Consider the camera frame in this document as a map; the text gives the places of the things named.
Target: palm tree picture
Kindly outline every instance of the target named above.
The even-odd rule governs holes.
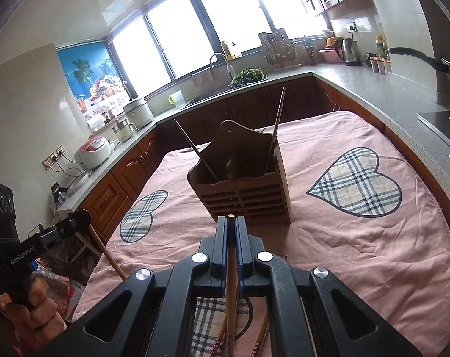
[[[73,71],[71,75],[73,75],[74,79],[76,79],[78,83],[86,83],[87,81],[90,81],[92,84],[95,84],[95,82],[91,80],[91,77],[95,76],[95,73],[91,69],[88,60],[76,59],[72,61],[72,63],[77,70]]]
[[[112,62],[111,61],[105,61],[101,64],[101,71],[102,73],[104,73],[105,75],[113,75],[116,76],[116,70],[115,68],[112,66]]]

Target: faucet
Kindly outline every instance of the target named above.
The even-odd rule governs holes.
[[[210,57],[210,72],[211,72],[211,69],[213,68],[211,65],[211,60],[213,59],[214,56],[218,56],[218,55],[222,55],[223,59],[225,59],[226,70],[228,71],[228,74],[230,75],[230,79],[233,80],[233,78],[236,76],[235,70],[234,70],[233,66],[228,62],[228,59],[226,58],[226,56],[224,54],[221,54],[220,52],[216,52]]]

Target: metal screw head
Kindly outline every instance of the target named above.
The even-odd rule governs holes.
[[[316,267],[312,273],[314,273],[314,275],[316,275],[318,278],[325,278],[327,275],[329,275],[329,271],[324,267]]]
[[[258,259],[261,260],[261,262],[269,262],[271,259],[273,259],[273,254],[268,251],[262,251],[257,255]]]
[[[150,271],[147,268],[141,268],[136,271],[136,278],[139,280],[146,280],[150,277]]]
[[[207,261],[207,255],[202,254],[201,252],[197,252],[196,254],[192,255],[192,261],[195,263],[203,263]]]

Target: green vegetables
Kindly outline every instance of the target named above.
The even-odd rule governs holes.
[[[231,89],[242,87],[245,84],[259,82],[264,79],[261,68],[247,68],[236,74],[231,81]]]

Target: rice cooker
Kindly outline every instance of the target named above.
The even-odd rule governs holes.
[[[106,161],[110,154],[108,140],[104,137],[93,137],[78,149],[74,159],[83,170],[89,172]]]
[[[141,129],[154,120],[154,115],[144,98],[136,99],[126,104],[124,106],[124,113],[126,113],[129,122],[136,125],[138,129]]]

